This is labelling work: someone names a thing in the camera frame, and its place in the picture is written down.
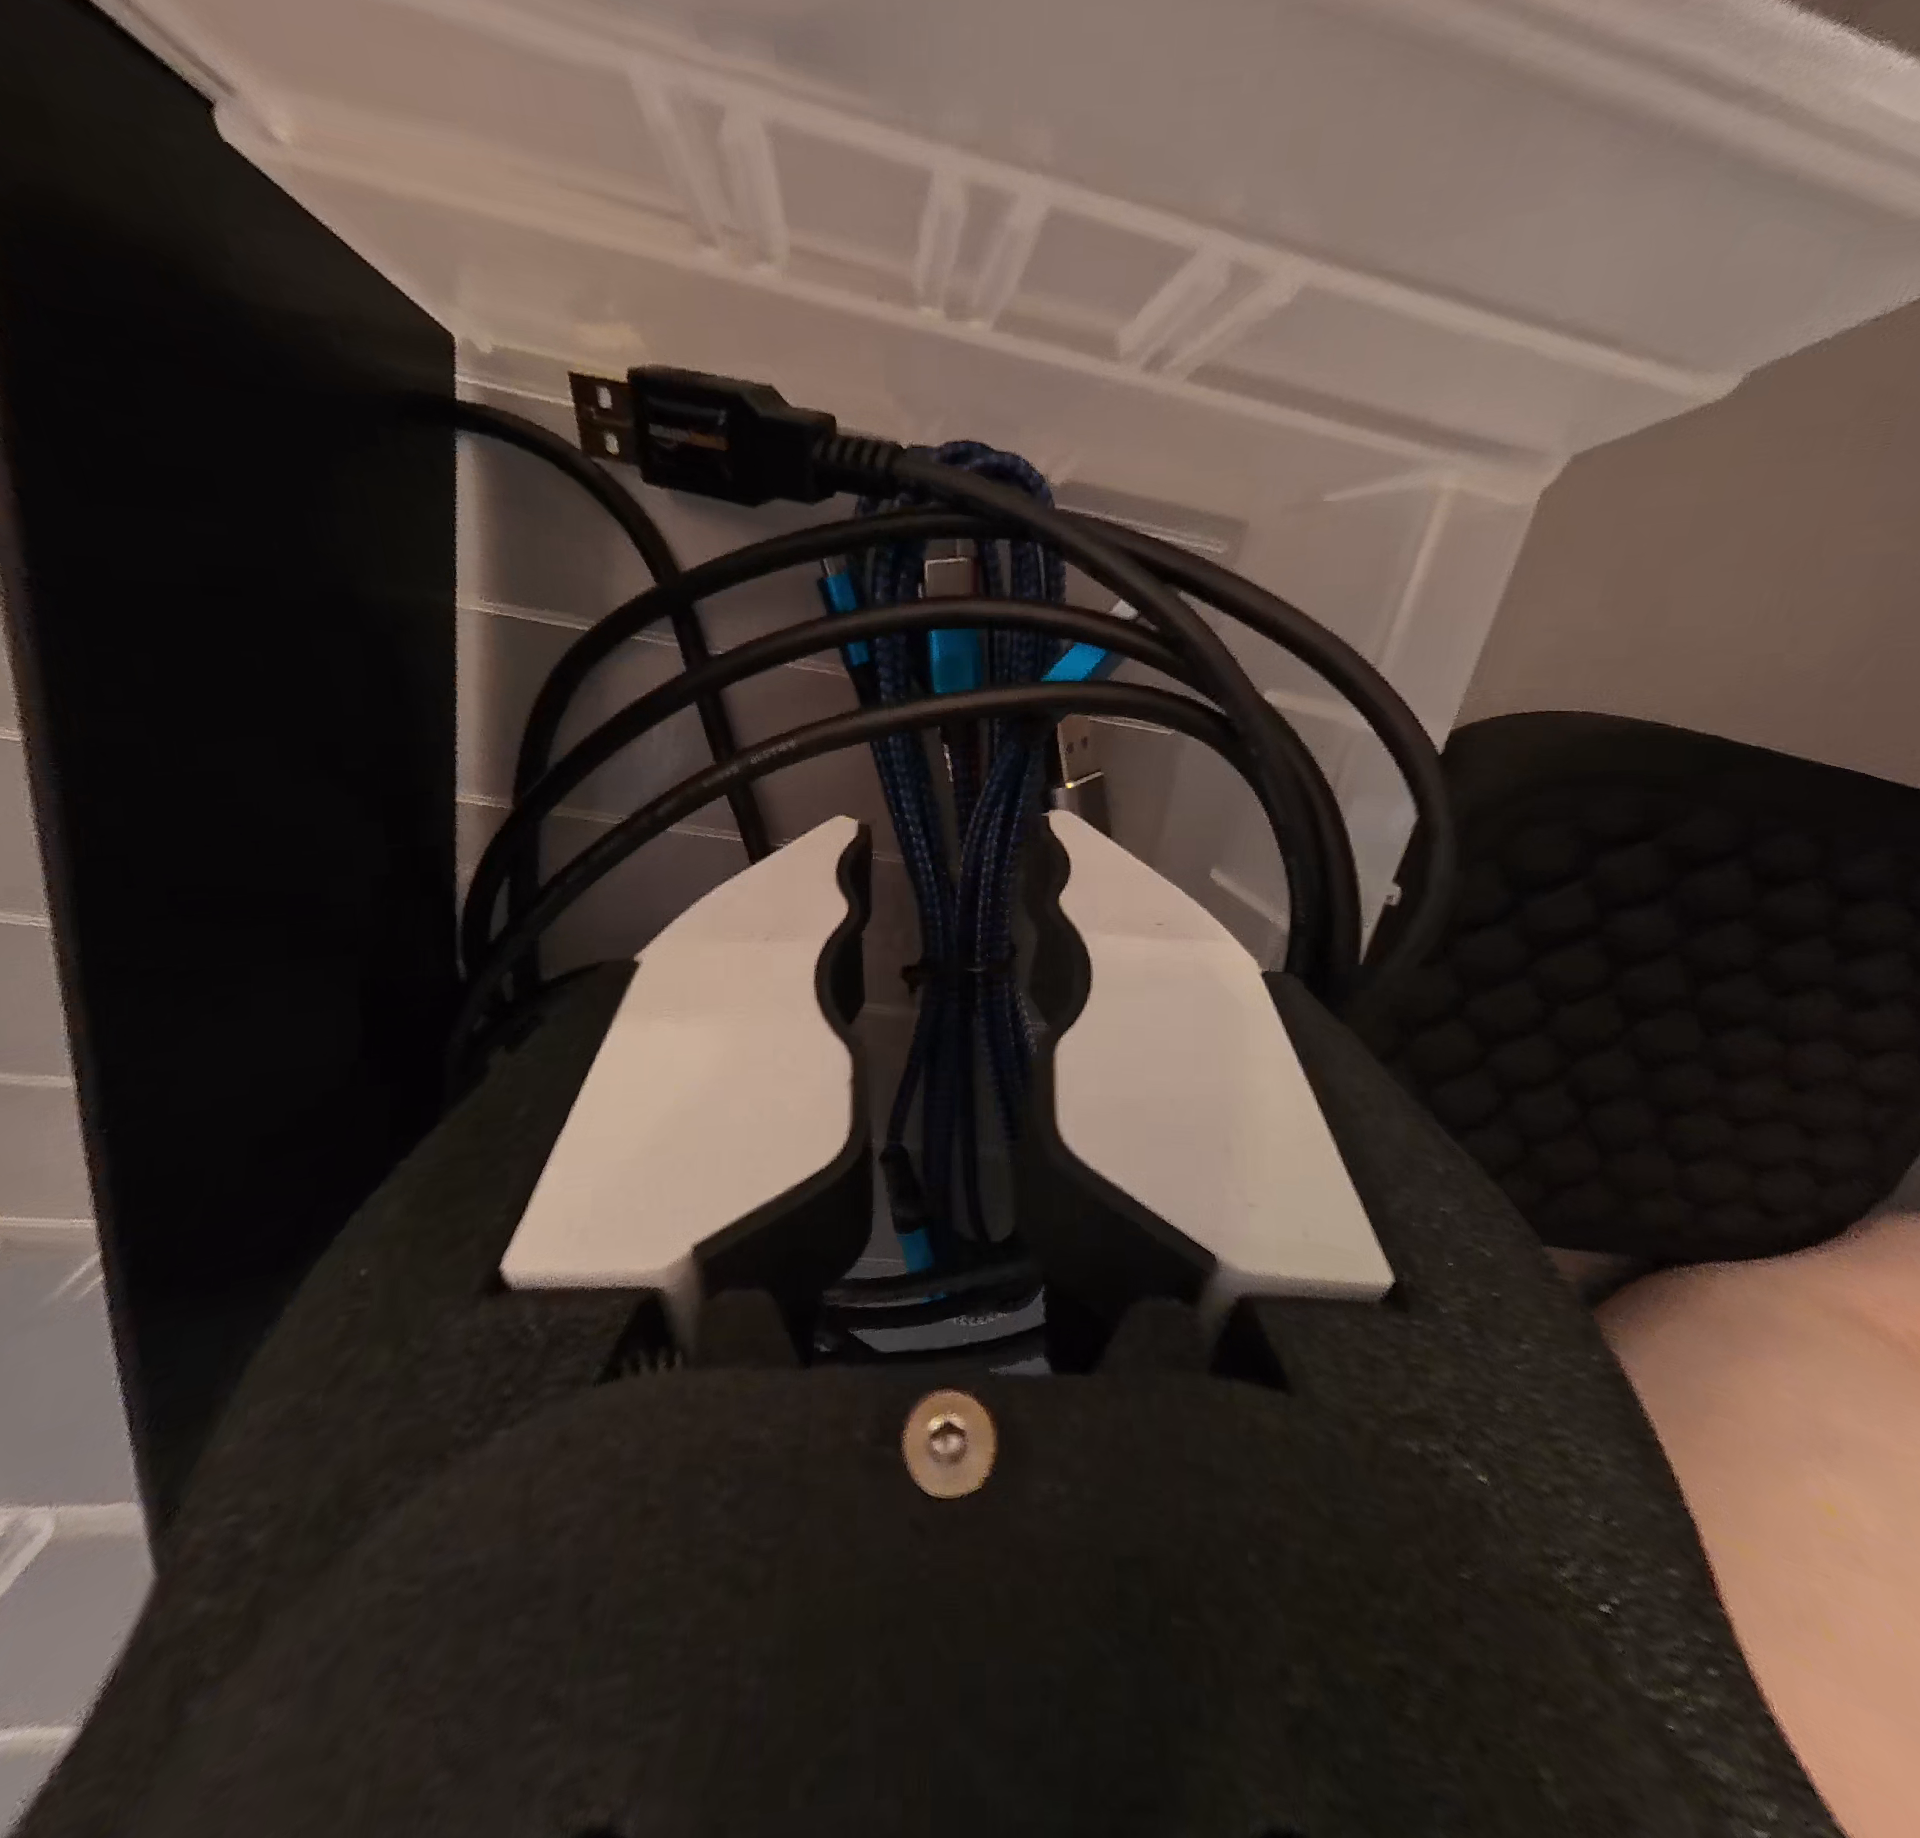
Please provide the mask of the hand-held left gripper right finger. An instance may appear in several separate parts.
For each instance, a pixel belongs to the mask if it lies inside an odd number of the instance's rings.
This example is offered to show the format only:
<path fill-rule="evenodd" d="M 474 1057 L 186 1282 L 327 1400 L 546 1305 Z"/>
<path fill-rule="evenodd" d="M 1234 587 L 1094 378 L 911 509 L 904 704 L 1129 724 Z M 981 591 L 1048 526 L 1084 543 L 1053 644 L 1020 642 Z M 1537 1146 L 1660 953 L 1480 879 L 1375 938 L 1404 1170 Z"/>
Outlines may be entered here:
<path fill-rule="evenodd" d="M 1035 1261 L 1097 1326 L 1147 1301 L 1374 1307 L 1395 1272 L 1259 964 L 1075 815 L 1035 841 Z"/>

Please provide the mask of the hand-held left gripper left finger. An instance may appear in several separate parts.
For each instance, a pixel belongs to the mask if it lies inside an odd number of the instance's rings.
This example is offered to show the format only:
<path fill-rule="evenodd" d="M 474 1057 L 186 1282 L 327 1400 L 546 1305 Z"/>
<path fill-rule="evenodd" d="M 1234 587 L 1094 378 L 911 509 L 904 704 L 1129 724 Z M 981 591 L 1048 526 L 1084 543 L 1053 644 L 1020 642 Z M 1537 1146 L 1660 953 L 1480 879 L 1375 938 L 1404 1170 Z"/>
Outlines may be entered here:
<path fill-rule="evenodd" d="M 503 1254 L 510 1292 L 654 1296 L 681 1346 L 727 1292 L 810 1326 L 873 1231 L 869 891 L 869 827 L 829 819 L 643 947 Z"/>

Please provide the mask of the thin black cable black plug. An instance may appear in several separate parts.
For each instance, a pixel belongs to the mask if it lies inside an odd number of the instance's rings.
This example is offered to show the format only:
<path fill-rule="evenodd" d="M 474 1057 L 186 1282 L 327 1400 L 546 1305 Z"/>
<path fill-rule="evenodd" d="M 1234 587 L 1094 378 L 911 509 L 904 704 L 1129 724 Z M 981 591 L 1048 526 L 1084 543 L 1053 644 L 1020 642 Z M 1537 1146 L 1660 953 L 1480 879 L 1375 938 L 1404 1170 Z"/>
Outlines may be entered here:
<path fill-rule="evenodd" d="M 579 486 L 579 492 L 592 497 L 596 507 L 607 512 L 612 526 L 621 530 L 625 541 L 632 545 L 655 587 L 672 585 L 684 576 L 681 563 L 678 561 L 666 534 L 637 502 L 632 492 L 614 481 L 604 463 L 590 459 L 588 452 L 582 452 L 568 437 L 542 427 L 540 422 L 524 421 L 515 411 L 478 405 L 459 396 L 428 396 L 419 401 L 419 416 L 430 419 L 449 432 L 487 437 L 513 450 L 524 452 L 531 459 L 540 459 L 545 466 L 560 471 L 568 482 Z M 670 608 L 668 624 L 674 632 L 674 644 L 684 668 L 704 664 L 709 661 L 709 650 L 698 616 L 688 606 Z M 738 740 L 733 732 L 733 718 L 722 695 L 716 692 L 698 699 L 697 712 L 711 760 L 716 766 L 725 764 L 738 752 Z M 773 851 L 773 841 L 764 825 L 764 817 L 752 786 L 747 786 L 741 796 L 733 796 L 727 803 L 733 812 L 733 824 L 740 830 L 744 854 L 747 855 L 750 864 L 758 864 L 769 858 Z"/>

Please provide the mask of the clear plastic bin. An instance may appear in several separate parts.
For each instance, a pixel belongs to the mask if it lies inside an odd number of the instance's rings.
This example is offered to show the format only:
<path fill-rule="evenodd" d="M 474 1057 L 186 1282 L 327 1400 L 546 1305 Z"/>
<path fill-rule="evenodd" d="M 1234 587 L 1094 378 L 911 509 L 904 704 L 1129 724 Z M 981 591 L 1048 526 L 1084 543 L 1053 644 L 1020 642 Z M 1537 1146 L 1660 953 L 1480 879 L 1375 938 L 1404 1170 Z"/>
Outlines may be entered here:
<path fill-rule="evenodd" d="M 1449 928 L 1552 481 L 1916 298 L 1916 63 L 1778 0 L 87 3 L 684 576 L 449 432 L 439 1111 L 19 1832 L 1835 1835 L 1602 1335 L 1345 1014 Z M 873 1231 L 681 1346 L 499 1267 L 747 786 L 873 833 Z M 1383 1304 L 1049 1299 L 1049 812 L 1267 973 Z"/>

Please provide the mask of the person's right forearm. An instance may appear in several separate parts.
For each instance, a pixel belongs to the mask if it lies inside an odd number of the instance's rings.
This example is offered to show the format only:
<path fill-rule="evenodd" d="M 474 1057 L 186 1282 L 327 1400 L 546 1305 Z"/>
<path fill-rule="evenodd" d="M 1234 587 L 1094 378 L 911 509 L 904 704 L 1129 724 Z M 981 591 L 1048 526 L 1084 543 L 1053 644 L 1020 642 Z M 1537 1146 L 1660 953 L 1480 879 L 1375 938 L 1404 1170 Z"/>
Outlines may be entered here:
<path fill-rule="evenodd" d="M 1916 1215 L 1652 1276 L 1554 1261 L 1594 1304 L 1740 1653 L 1836 1824 L 1916 1835 Z"/>

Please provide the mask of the black mesh pad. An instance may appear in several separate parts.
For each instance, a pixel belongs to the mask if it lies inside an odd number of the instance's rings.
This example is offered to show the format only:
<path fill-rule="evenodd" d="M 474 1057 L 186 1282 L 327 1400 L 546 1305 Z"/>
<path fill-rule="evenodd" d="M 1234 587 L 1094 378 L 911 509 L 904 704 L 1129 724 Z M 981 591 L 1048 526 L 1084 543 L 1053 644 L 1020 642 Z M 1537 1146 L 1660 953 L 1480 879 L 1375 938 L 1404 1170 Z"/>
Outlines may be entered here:
<path fill-rule="evenodd" d="M 1917 793 L 1586 714 L 1443 752 L 1449 928 L 1347 1025 L 1559 1251 L 1800 1251 L 1917 1143 Z"/>

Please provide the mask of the black bin divider plate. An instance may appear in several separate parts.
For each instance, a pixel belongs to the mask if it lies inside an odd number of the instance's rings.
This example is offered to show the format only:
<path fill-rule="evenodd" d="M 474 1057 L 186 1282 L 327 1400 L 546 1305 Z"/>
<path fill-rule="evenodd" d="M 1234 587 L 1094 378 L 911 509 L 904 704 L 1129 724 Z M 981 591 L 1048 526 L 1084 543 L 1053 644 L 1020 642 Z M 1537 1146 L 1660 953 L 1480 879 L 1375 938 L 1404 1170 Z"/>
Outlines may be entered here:
<path fill-rule="evenodd" d="M 433 1125 L 443 328 L 87 0 L 4 0 L 4 589 L 138 1488 Z"/>

